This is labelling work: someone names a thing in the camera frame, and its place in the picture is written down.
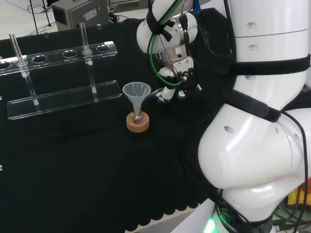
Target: glass test tube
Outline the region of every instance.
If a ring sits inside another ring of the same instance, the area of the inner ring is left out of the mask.
[[[95,77],[94,77],[94,71],[93,71],[93,60],[89,56],[92,54],[92,50],[88,46],[88,41],[87,41],[87,35],[86,35],[86,26],[84,23],[79,23],[80,26],[80,32],[81,32],[81,37],[82,37],[82,42],[83,42],[83,50],[82,54],[86,57],[85,62],[88,64],[88,76],[89,80],[92,86],[92,92],[96,93],[96,84],[95,84]]]
[[[9,33],[9,36],[10,36],[10,40],[11,40],[11,43],[12,43],[15,55],[16,55],[16,57],[18,59],[17,65],[20,68],[20,71],[21,71],[21,74],[22,74],[23,78],[25,78],[26,85],[27,85],[28,91],[30,93],[30,96],[33,98],[34,104],[38,105],[39,102],[38,102],[38,99],[37,99],[37,95],[35,94],[34,86],[33,86],[33,83],[31,82],[31,79],[30,79],[30,76],[29,76],[29,74],[30,74],[29,69],[27,68],[27,63],[28,62],[25,61],[23,56],[21,55],[21,52],[20,52],[20,49],[19,49],[16,37],[15,37],[15,34],[14,33]]]

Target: yellow object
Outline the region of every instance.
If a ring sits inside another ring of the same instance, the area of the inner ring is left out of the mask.
[[[293,192],[291,192],[288,195],[288,202],[287,202],[288,205],[295,205],[296,204],[297,194],[298,194],[298,188],[295,189]],[[304,195],[305,195],[305,192],[303,191],[303,189],[301,189],[300,197],[299,197],[299,204],[303,204]],[[308,194],[307,205],[311,206],[311,194]]]

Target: black strap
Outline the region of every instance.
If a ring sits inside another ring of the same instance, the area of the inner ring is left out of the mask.
[[[269,122],[274,123],[281,116],[281,112],[279,110],[271,108],[267,104],[236,90],[225,92],[224,101],[232,107],[265,119]]]
[[[146,17],[146,21],[148,24],[148,27],[150,28],[151,32],[155,35],[160,35],[162,34],[164,36],[164,38],[170,42],[172,35],[165,30],[164,28],[168,25],[169,27],[173,27],[175,25],[175,22],[173,21],[167,21],[164,25],[160,25],[159,22],[157,22],[154,13],[152,12],[152,4],[149,8],[147,17]]]
[[[272,62],[236,62],[230,68],[230,75],[278,75],[306,71],[310,67],[308,57]]]

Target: green light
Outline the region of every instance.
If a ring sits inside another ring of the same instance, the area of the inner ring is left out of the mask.
[[[212,218],[210,218],[209,221],[207,222],[205,228],[204,228],[203,233],[212,233],[212,232],[214,232],[215,226],[216,225],[214,223],[214,220]]]

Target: rack hole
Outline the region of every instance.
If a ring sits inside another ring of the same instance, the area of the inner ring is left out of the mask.
[[[9,62],[0,62],[0,69],[7,69],[10,65]]]
[[[39,55],[33,58],[34,63],[43,63],[47,60],[47,57],[44,55]]]
[[[96,48],[98,52],[107,52],[109,49],[110,47],[108,45],[99,45]]]
[[[67,58],[72,58],[72,57],[75,57],[76,55],[77,55],[77,52],[74,50],[68,50],[63,53],[63,56]]]

